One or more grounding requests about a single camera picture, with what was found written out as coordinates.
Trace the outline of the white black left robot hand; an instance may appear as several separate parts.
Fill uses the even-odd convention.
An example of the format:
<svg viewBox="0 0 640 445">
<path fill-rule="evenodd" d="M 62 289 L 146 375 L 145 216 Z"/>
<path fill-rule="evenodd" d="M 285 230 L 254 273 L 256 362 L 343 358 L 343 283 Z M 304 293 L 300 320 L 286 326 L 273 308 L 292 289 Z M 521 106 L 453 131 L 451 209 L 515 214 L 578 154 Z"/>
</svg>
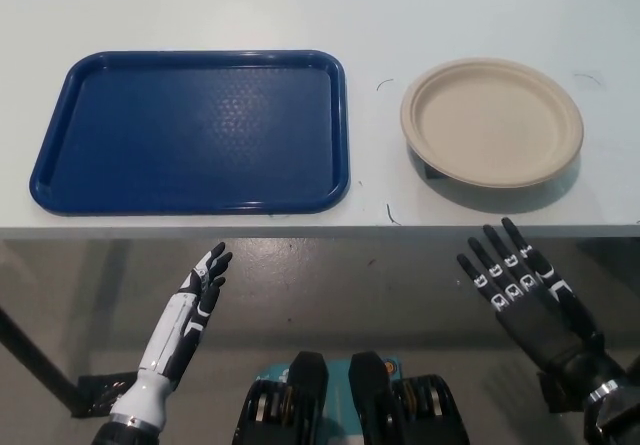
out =
<svg viewBox="0 0 640 445">
<path fill-rule="evenodd" d="M 112 421 L 143 430 L 163 430 L 166 401 L 199 347 L 231 260 L 225 244 L 217 244 L 170 297 L 138 365 L 135 383 L 111 409 Z"/>
</svg>

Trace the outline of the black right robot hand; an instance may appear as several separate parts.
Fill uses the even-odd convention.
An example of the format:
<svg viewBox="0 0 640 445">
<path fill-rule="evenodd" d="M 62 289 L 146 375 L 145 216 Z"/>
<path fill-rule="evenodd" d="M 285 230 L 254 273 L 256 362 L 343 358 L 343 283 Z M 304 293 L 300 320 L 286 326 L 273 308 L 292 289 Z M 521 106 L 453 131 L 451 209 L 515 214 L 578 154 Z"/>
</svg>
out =
<svg viewBox="0 0 640 445">
<path fill-rule="evenodd" d="M 475 237 L 467 240 L 476 259 L 459 254 L 457 261 L 508 336 L 574 400 L 596 402 L 630 386 L 625 369 L 607 353 L 603 334 L 567 281 L 509 218 L 501 225 L 511 245 L 485 225 L 487 244 Z"/>
</svg>

